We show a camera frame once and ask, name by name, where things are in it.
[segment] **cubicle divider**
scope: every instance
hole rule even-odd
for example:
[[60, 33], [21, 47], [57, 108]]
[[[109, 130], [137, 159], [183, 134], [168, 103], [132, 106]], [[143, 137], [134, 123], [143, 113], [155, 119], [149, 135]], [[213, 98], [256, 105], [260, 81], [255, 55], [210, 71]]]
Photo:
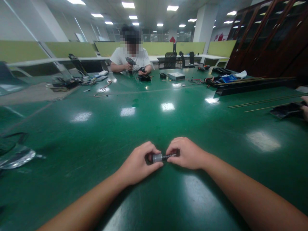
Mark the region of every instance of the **cubicle divider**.
[[57, 58], [68, 58], [68, 54], [73, 54], [77, 57], [96, 57], [96, 53], [90, 43], [45, 42], [45, 44]]
[[230, 57], [236, 40], [210, 42], [208, 55]]
[[192, 51], [195, 54], [203, 54], [204, 47], [205, 42], [177, 42], [176, 52], [179, 54], [179, 52], [182, 51], [184, 55], [187, 55]]
[[39, 59], [48, 59], [38, 42], [34, 41], [0, 41], [0, 60], [18, 63]]
[[96, 42], [95, 43], [100, 56], [110, 57], [116, 48], [121, 46], [120, 42]]
[[167, 52], [173, 52], [171, 42], [144, 42], [142, 46], [150, 56], [165, 56]]

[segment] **hand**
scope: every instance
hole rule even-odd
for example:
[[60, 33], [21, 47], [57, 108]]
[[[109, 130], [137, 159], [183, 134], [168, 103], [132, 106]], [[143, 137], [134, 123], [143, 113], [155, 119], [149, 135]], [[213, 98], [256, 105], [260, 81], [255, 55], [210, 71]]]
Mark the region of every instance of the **hand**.
[[147, 72], [138, 71], [138, 75], [147, 75]]
[[207, 152], [199, 148], [190, 139], [185, 137], [178, 137], [171, 141], [166, 155], [175, 153], [180, 150], [179, 157], [169, 157], [168, 162], [179, 165], [189, 169], [200, 169], [203, 166], [204, 158]]
[[[301, 97], [308, 104], [308, 96]], [[304, 111], [304, 118], [308, 122], [308, 107], [302, 106], [301, 109]]]
[[130, 65], [129, 63], [124, 64], [124, 67], [125, 67], [125, 70], [128, 70], [128, 71], [132, 71], [133, 70], [133, 66]]
[[125, 184], [136, 184], [164, 165], [162, 162], [147, 165], [144, 157], [148, 153], [159, 154], [161, 151], [157, 150], [151, 142], [146, 142], [136, 147], [119, 168], [117, 173]]

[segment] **office chair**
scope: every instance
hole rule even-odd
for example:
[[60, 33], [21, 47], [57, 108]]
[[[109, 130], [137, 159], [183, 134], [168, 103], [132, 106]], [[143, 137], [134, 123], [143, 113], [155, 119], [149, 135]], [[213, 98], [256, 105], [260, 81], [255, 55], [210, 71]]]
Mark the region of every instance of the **office chair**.
[[158, 61], [158, 69], [175, 69], [175, 64], [176, 64], [176, 52], [167, 52], [165, 54], [165, 59], [164, 61]]
[[194, 65], [185, 66], [185, 58], [182, 51], [180, 51], [179, 55], [181, 56], [182, 59], [182, 68], [195, 68]]
[[189, 52], [189, 65], [200, 66], [201, 63], [195, 62], [194, 52]]

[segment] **ceiling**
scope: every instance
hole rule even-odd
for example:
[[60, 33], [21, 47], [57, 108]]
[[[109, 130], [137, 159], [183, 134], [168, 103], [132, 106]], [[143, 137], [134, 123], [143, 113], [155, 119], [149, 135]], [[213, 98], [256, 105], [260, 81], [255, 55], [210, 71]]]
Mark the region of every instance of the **ceiling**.
[[[114, 25], [106, 27], [121, 28], [126, 23], [139, 22], [142, 29], [157, 29], [157, 23], [163, 23], [164, 30], [179, 29], [180, 24], [186, 24], [184, 31], [191, 31], [195, 22], [188, 22], [190, 18], [197, 18], [197, 12], [205, 4], [219, 4], [215, 22], [216, 28], [230, 26], [224, 21], [232, 21], [234, 16], [227, 16], [228, 12], [238, 11], [251, 5], [252, 0], [126, 0], [134, 2], [135, 9], [124, 8], [121, 0], [83, 0], [86, 5], [72, 4], [67, 0], [45, 0], [46, 3], [59, 11], [74, 17], [84, 18], [89, 22], [106, 25], [111, 21]], [[178, 5], [176, 12], [167, 11], [168, 5]], [[91, 13], [100, 13], [104, 18], [94, 18]], [[138, 16], [137, 20], [129, 19], [129, 15]]]

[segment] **person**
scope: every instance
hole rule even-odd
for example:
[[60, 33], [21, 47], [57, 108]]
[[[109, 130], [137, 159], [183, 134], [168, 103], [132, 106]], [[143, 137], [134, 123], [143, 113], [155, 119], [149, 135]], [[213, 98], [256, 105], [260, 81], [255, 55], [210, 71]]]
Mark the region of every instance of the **person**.
[[[121, 37], [125, 43], [125, 47], [118, 47], [112, 54], [111, 71], [123, 72], [138, 71], [139, 75], [147, 75], [152, 71], [152, 65], [146, 49], [141, 47], [141, 35], [135, 26], [124, 25], [122, 27]], [[130, 65], [126, 58], [129, 57], [136, 62], [137, 65]]]
[[[308, 96], [302, 96], [302, 99], [306, 102], [308, 105]], [[301, 108], [304, 111], [304, 118], [308, 122], [308, 107], [307, 106], [302, 106]]]
[[[252, 230], [308, 230], [308, 217], [285, 199], [218, 157], [205, 152], [188, 138], [172, 140], [166, 154], [180, 151], [167, 161], [189, 169], [203, 169], [216, 182]], [[159, 154], [151, 142], [135, 148], [110, 177], [71, 204], [39, 231], [93, 229], [115, 197], [163, 166], [147, 165], [148, 153]]]

